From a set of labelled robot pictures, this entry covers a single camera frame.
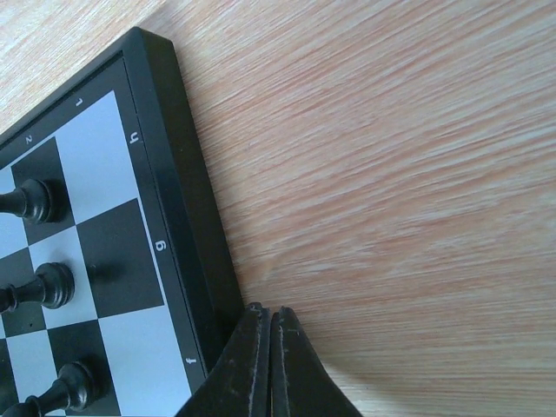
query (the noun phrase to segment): black square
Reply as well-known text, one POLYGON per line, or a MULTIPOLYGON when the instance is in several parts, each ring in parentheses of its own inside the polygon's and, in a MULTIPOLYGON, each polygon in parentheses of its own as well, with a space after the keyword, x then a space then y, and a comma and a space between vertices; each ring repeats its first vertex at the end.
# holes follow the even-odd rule
POLYGON ((101 399, 92 403, 84 412, 66 410, 67 415, 120 415, 101 329, 98 321, 86 321, 48 330, 56 372, 73 361, 83 361, 100 384, 101 399))
POLYGON ((137 200, 77 225, 99 318, 163 305, 137 200))
POLYGON ((10 352, 5 339, 0 340, 0 414, 18 403, 10 352))
MULTIPOLYGON (((34 278, 34 273, 28 248, 0 259, 0 287, 9 284, 18 287, 26 284, 34 278)), ((6 337, 37 332, 46 328, 43 307, 35 302, 22 303, 16 311, 4 313, 2 321, 6 337)))
POLYGON ((55 235, 75 224, 70 199, 63 176, 62 163, 58 154, 56 138, 50 138, 11 167, 14 183, 19 187, 25 180, 46 182, 52 189, 57 212, 52 222, 33 224, 24 222, 29 245, 55 235))

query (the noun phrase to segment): wood grain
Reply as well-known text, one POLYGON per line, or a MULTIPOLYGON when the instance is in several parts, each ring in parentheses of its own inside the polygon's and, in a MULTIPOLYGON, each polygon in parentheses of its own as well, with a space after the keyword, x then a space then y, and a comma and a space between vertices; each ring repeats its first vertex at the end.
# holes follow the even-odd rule
POLYGON ((556 414, 556 3, 3 0, 1 129, 172 38, 246 301, 365 415, 556 414))

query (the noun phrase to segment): chess piece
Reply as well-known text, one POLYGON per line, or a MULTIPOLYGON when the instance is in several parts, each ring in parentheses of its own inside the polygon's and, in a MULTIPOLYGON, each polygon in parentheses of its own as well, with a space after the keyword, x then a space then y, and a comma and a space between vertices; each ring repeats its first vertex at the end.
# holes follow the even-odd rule
POLYGON ((75 282, 70 269, 62 263, 44 263, 31 282, 0 288, 0 313, 14 311, 22 302, 40 302, 46 308, 60 308, 73 297, 75 282))
POLYGON ((55 410, 83 411, 98 399, 100 386, 91 369, 83 362, 64 365, 52 387, 36 397, 31 395, 24 403, 16 404, 3 417, 44 417, 55 410))
POLYGON ((27 180, 21 187, 0 195, 0 213, 11 213, 36 224, 50 221, 54 206, 52 190, 38 180, 27 180))

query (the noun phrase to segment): white square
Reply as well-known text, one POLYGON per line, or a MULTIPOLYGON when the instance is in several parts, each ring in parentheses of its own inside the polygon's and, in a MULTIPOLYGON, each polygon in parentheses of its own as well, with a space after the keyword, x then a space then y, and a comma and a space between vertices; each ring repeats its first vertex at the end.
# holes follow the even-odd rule
MULTIPOLYGON (((11 168, 0 169, 0 194, 10 193, 15 187, 11 168)), ((14 254, 26 246, 27 235, 23 219, 0 213, 0 258, 14 254)))
MULTIPOLYGON (((7 342, 19 401, 44 394, 57 378, 48 333, 23 334, 10 337, 7 342)), ((66 414, 55 411, 48 415, 66 414)))
POLYGON ((113 91, 54 135, 76 224, 138 197, 113 91))
POLYGON ((71 301, 58 309, 43 308, 46 328, 59 328, 69 324, 96 319, 96 308, 90 290, 89 277, 77 229, 67 228, 29 246, 33 268, 37 269, 45 262, 61 262, 71 269, 76 291, 71 301))
POLYGON ((122 415, 175 415, 191 396, 166 306, 99 320, 122 415))

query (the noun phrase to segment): black pawn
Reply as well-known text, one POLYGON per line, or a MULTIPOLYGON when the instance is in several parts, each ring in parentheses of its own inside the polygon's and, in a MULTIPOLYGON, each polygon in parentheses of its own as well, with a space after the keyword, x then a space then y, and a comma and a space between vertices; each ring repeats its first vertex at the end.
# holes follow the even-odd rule
POLYGON ((64 365, 52 387, 40 397, 31 395, 23 404, 16 404, 3 417, 44 417, 55 410, 83 411, 98 399, 98 381, 90 368, 77 361, 64 365))
POLYGON ((27 180, 11 193, 0 195, 0 213, 39 224, 52 220, 54 212, 52 190, 42 181, 27 180))
POLYGON ((71 270, 62 263, 44 263, 31 282, 0 288, 0 313, 14 311, 22 302, 40 302, 46 308, 60 308, 75 292, 71 270))

